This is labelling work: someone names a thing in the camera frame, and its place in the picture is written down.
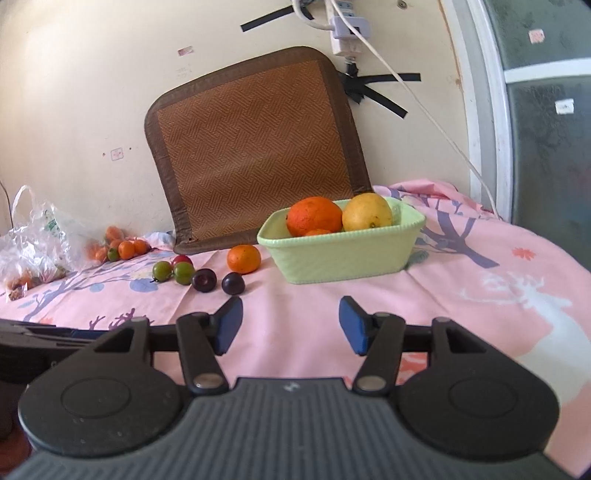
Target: pink bedsheet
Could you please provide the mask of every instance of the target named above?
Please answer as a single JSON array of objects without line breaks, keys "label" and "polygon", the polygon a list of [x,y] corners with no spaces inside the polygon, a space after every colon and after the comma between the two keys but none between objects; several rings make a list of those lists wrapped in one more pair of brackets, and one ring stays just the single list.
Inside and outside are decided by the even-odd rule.
[{"label": "pink bedsheet", "polygon": [[[545,379],[561,403],[547,453],[573,475],[591,462],[591,274],[545,239],[494,219],[451,185],[427,180],[376,187],[427,216],[406,269],[400,273],[328,284],[295,286],[269,254],[245,277],[243,326],[220,363],[237,376],[353,378],[361,364],[339,328],[337,310],[352,295],[368,312],[396,313],[427,325],[448,316]],[[215,311],[227,295],[197,293],[173,281],[150,282],[155,251],[106,264],[41,286],[2,303],[0,316],[83,329],[113,328],[132,316],[155,324],[182,314]],[[196,268],[228,273],[226,252],[193,256]],[[159,368],[182,382],[175,355]],[[409,354],[399,380],[424,367]]]}]

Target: green plastic basket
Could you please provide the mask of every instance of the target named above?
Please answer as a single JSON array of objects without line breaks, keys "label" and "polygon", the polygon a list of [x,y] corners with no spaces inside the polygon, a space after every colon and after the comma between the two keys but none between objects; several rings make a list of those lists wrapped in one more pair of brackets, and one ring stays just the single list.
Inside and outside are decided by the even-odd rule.
[{"label": "green plastic basket", "polygon": [[[402,270],[425,216],[400,200],[385,197],[399,225],[293,238],[285,219],[289,209],[273,213],[258,232],[289,283],[319,283],[374,277]],[[348,200],[335,202],[341,209]]]}]

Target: deer print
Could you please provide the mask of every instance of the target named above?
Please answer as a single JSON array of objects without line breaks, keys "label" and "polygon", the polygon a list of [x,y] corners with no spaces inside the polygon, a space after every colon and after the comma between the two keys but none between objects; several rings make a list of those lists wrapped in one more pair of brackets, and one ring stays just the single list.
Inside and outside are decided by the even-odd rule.
[{"label": "deer print", "polygon": [[564,312],[563,308],[572,305],[570,300],[540,292],[543,278],[536,280],[511,272],[508,275],[510,280],[491,273],[484,275],[482,284],[486,291],[496,294],[494,299],[472,298],[466,289],[460,295],[479,303],[520,304],[526,310],[534,309],[552,325],[548,335],[516,360],[548,383],[564,405],[591,381],[591,342],[577,321]]}]

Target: paper label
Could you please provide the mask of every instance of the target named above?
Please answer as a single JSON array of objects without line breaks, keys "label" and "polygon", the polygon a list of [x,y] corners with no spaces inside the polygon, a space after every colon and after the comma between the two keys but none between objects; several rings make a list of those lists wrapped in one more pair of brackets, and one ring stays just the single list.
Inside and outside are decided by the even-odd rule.
[{"label": "paper label", "polygon": [[193,46],[192,45],[189,45],[188,47],[181,48],[178,51],[178,56],[179,57],[183,57],[183,56],[188,55],[188,54],[193,53],[193,52],[194,52]]},{"label": "paper label", "polygon": [[544,30],[541,28],[537,30],[530,30],[530,42],[532,43],[542,43],[545,40]]},{"label": "paper label", "polygon": [[574,113],[574,100],[572,98],[558,100],[554,104],[556,105],[556,113],[559,115],[568,115],[569,113]]},{"label": "paper label", "polygon": [[121,160],[123,158],[123,148],[119,147],[111,150],[111,160]]}]

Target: black tape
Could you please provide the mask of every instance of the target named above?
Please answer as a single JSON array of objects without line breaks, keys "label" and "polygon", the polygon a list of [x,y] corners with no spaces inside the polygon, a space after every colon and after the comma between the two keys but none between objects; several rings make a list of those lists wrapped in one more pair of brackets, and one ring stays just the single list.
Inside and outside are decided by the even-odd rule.
[{"label": "black tape", "polygon": [[[276,20],[277,18],[284,17],[286,15],[292,14],[294,12],[294,8],[292,6],[280,8],[279,10],[275,10],[274,12],[263,15],[262,17],[256,18],[251,20],[250,22],[246,22],[245,24],[240,25],[240,28],[243,32],[248,32],[255,27],[260,27],[266,23],[269,23],[272,20]],[[306,16],[308,20],[314,20],[312,14],[306,7],[301,8],[301,12]]]},{"label": "black tape", "polygon": [[[345,93],[355,103],[361,103],[364,97],[367,97],[374,102],[378,102],[383,107],[387,108],[391,112],[398,115],[400,118],[404,118],[408,113],[399,104],[394,103],[389,98],[385,97],[381,93],[369,88],[367,83],[375,82],[397,82],[394,75],[367,75],[358,77],[359,70],[357,65],[350,63],[347,65],[347,73],[339,72],[340,81],[343,84]],[[420,73],[399,73],[400,78],[405,82],[420,82]]]},{"label": "black tape", "polygon": [[395,113],[400,118],[404,118],[406,116],[406,114],[408,113],[399,104],[394,103],[389,98],[385,97],[381,93],[376,92],[375,90],[372,90],[369,87],[366,87],[366,86],[362,87],[361,88],[361,92],[367,98],[371,98],[374,102],[378,102],[381,106],[386,107],[388,110],[390,110],[391,112]]}]

